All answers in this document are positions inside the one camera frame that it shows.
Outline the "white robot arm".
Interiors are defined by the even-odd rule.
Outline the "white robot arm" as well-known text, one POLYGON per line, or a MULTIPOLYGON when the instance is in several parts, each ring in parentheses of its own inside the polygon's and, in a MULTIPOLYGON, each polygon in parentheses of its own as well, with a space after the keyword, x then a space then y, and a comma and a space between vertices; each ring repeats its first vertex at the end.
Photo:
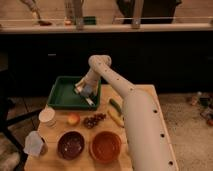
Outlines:
POLYGON ((90 69, 75 92, 94 105, 91 95, 103 77, 123 99, 122 113, 134 171, 178 171, 165 121, 154 97, 113 71, 108 55, 92 55, 90 69))

